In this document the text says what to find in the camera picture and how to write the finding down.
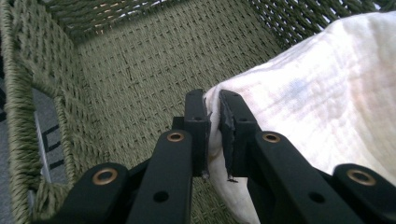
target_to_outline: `white cloth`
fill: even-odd
[[[240,222],[259,223],[246,179],[227,182],[219,91],[241,94],[264,131],[282,133],[320,170],[367,166],[396,185],[396,12],[333,22],[268,63],[209,90],[210,180]]]

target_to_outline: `wicker basket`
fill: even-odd
[[[50,217],[97,163],[132,167],[209,87],[351,14],[395,1],[1,0],[10,193],[17,223]],[[32,88],[53,99],[68,185],[40,175]],[[27,192],[36,192],[29,212]],[[194,180],[192,222],[232,223],[209,183]]]

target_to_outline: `woven basket wall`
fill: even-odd
[[[388,0],[1,0],[10,193],[17,223],[53,215],[87,169],[150,157],[184,95],[264,63]],[[53,99],[67,186],[40,174],[32,88]],[[192,222],[233,223],[209,183],[193,183]],[[36,192],[30,215],[27,192]]]

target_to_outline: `metal grommet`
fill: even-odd
[[[362,185],[374,186],[376,184],[376,180],[372,175],[369,175],[361,170],[350,169],[346,172],[346,174],[350,179]]]
[[[262,135],[262,139],[270,143],[277,143],[280,141],[280,137],[273,133],[265,133]]]
[[[110,177],[100,178],[100,175],[110,173]],[[114,168],[103,168],[102,170],[96,172],[96,174],[92,178],[92,182],[95,185],[106,185],[117,178],[118,172]]]
[[[170,142],[180,142],[184,139],[183,133],[169,133],[167,136],[168,141]]]

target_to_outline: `white muslin fabric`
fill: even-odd
[[[396,185],[396,12],[333,22],[206,94],[210,181],[242,223],[259,223],[245,178],[227,181],[219,91],[241,94],[263,131],[282,133],[316,168],[369,167]]]

